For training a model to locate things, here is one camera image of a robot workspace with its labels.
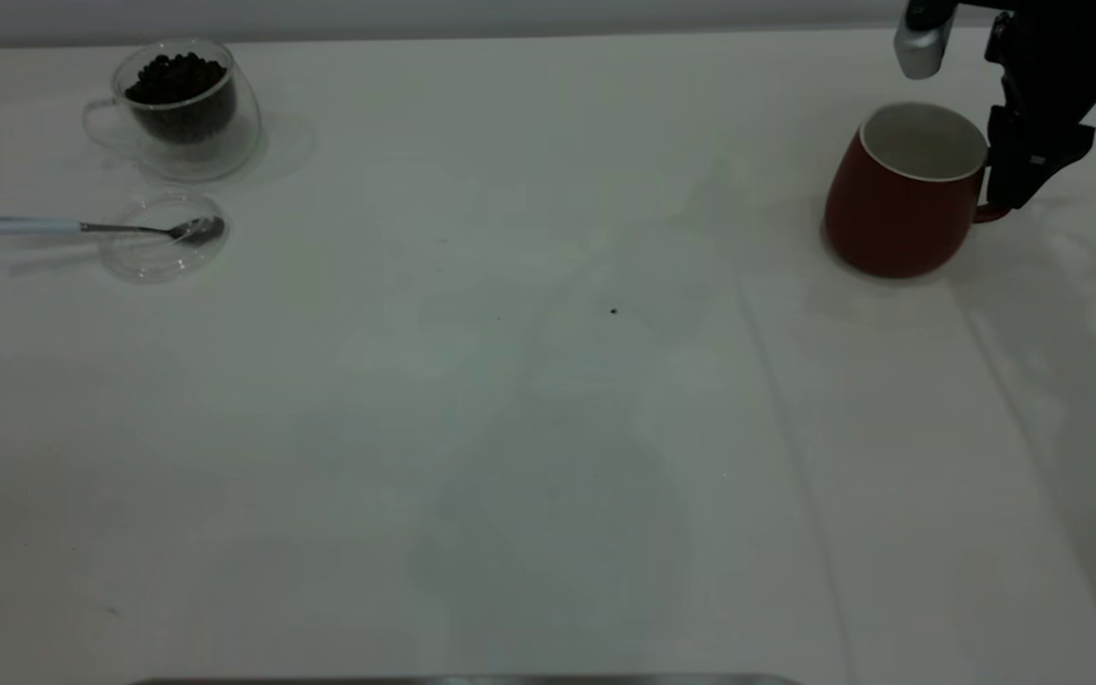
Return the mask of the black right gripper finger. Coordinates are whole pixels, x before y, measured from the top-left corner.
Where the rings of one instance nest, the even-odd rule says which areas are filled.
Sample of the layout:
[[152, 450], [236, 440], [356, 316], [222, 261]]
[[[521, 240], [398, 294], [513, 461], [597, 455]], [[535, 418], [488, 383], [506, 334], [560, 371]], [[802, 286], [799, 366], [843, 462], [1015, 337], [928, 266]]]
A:
[[1095, 127], [1077, 125], [1030, 142], [1023, 167], [1026, 179], [1021, 182], [1021, 206], [1029, 204], [1061, 170], [1084, 160], [1092, 150], [1095, 136]]
[[1002, 209], [1019, 209], [1017, 169], [1021, 159], [1021, 117], [1006, 106], [992, 106], [987, 115], [987, 203]]

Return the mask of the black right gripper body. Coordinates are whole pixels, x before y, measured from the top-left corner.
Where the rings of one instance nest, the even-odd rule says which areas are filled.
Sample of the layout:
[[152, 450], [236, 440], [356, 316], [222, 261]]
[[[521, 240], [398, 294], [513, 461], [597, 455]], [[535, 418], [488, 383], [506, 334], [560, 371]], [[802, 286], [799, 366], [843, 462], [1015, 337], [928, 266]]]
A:
[[1096, 1], [982, 1], [998, 11], [987, 61], [1030, 127], [1075, 127], [1096, 105]]

